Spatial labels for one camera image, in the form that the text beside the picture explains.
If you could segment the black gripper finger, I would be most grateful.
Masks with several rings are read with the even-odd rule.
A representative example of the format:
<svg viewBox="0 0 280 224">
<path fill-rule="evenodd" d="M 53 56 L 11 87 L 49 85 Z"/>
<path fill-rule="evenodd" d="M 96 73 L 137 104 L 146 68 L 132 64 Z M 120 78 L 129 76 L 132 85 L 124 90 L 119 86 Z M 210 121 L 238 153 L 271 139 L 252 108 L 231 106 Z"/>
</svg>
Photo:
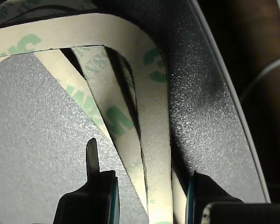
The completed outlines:
<svg viewBox="0 0 280 224">
<path fill-rule="evenodd" d="M 86 171 L 87 182 L 60 198 L 53 223 L 118 224 L 118 178 L 114 170 L 100 171 L 95 138 L 86 145 Z"/>
<path fill-rule="evenodd" d="M 280 224 L 280 204 L 244 203 L 207 175 L 194 172 L 187 195 L 188 224 Z"/>
</svg>

